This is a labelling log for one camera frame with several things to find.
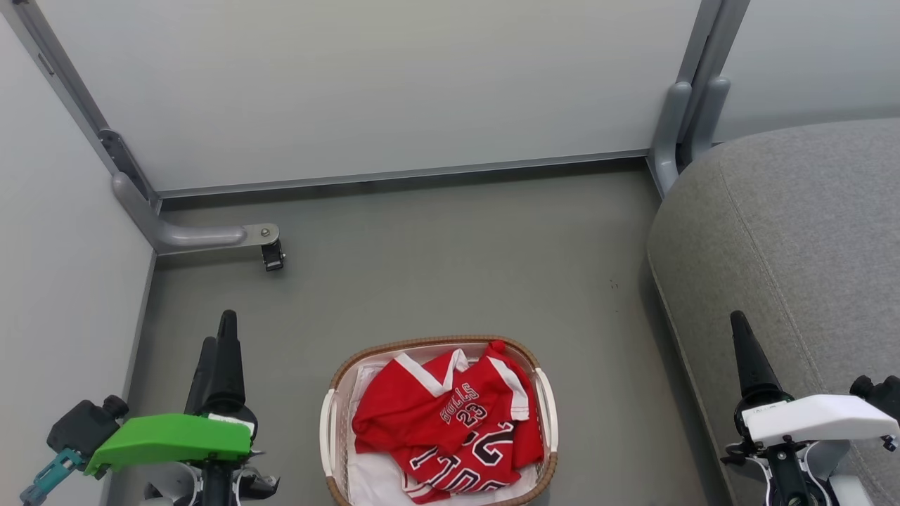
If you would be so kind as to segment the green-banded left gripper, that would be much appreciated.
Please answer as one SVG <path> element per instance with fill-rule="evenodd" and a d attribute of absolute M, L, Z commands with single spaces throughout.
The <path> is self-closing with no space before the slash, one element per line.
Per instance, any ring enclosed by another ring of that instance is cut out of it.
<path fill-rule="evenodd" d="M 84 474 L 96 480 L 125 468 L 168 463 L 196 465 L 202 505 L 237 505 L 233 474 L 254 457 L 259 429 L 245 405 L 238 317 L 225 310 L 216 336 L 203 340 L 184 413 L 120 420 L 127 404 L 108 397 L 103 406 L 86 400 L 91 435 Z"/>

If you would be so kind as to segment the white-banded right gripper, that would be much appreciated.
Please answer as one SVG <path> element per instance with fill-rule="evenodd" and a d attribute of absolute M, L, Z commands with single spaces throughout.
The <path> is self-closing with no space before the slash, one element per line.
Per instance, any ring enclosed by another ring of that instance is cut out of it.
<path fill-rule="evenodd" d="M 756 505 L 872 505 L 862 481 L 841 473 L 855 440 L 897 449 L 898 422 L 854 395 L 785 393 L 742 311 L 730 314 L 742 404 L 740 442 L 726 447 L 725 465 L 763 483 Z"/>

